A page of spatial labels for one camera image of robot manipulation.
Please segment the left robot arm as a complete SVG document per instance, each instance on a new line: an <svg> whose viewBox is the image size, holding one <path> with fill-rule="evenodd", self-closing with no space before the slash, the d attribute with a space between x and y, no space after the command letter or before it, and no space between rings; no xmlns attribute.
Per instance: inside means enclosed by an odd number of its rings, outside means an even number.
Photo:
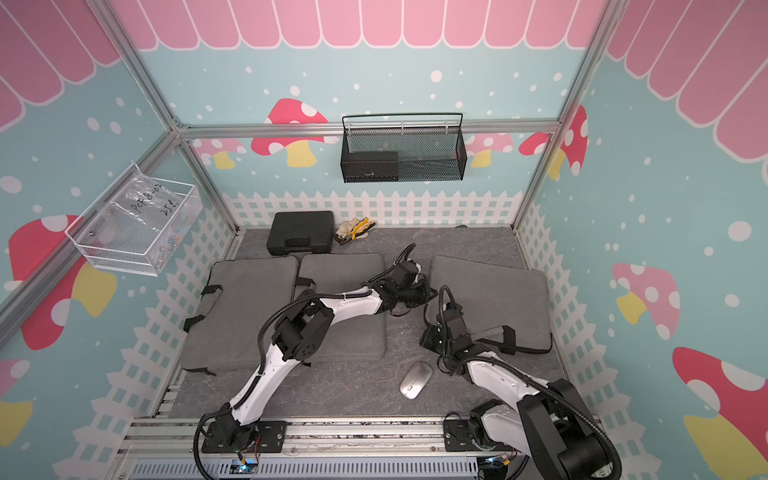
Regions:
<svg viewBox="0 0 768 480"><path fill-rule="evenodd" d="M258 333L259 365L248 382L220 410L199 420L193 435L193 455L200 456L204 440L234 454L254 447L258 422L269 400L288 374L318 351L332 326L386 313L399 304L408 309L419 307L436 296L420 265L406 258L356 290L309 290L281 307Z"/></svg>

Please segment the grey laptop bag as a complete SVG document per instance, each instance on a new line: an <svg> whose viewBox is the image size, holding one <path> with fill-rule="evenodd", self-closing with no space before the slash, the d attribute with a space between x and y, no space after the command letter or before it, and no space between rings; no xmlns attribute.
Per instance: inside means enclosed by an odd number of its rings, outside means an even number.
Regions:
<svg viewBox="0 0 768 480"><path fill-rule="evenodd" d="M552 349L546 277L529 271L446 256L432 259L430 286L447 286L462 307L475 343L507 355Z"/></svg>
<svg viewBox="0 0 768 480"><path fill-rule="evenodd" d="M362 284L385 270L378 253L310 254L302 258L298 276L313 280L319 293L341 293L359 289ZM384 357L386 340L385 313L360 316L330 327L310 364L321 362L379 360Z"/></svg>
<svg viewBox="0 0 768 480"><path fill-rule="evenodd" d="M212 375L256 369L258 333L291 299L297 271L294 257L215 263L196 313L184 322L181 368Z"/></svg>

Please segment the silver mouse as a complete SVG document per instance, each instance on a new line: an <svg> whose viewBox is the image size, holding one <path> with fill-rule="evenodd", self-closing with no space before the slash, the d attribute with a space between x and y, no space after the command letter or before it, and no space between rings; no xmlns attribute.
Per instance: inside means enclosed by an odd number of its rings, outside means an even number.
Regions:
<svg viewBox="0 0 768 480"><path fill-rule="evenodd" d="M433 375L433 369L424 361L416 361L404 376L399 391L408 400L419 396Z"/></svg>

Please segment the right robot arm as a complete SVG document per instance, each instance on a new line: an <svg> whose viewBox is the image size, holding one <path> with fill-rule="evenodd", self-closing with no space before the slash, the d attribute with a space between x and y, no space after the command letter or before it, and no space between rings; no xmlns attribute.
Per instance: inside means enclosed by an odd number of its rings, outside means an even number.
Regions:
<svg viewBox="0 0 768 480"><path fill-rule="evenodd" d="M565 379L534 378L469 334L461 306L438 303L436 323L422 344L439 354L445 372L497 397L475 411L475 441L504 444L531 458L545 479L620 479L617 447Z"/></svg>

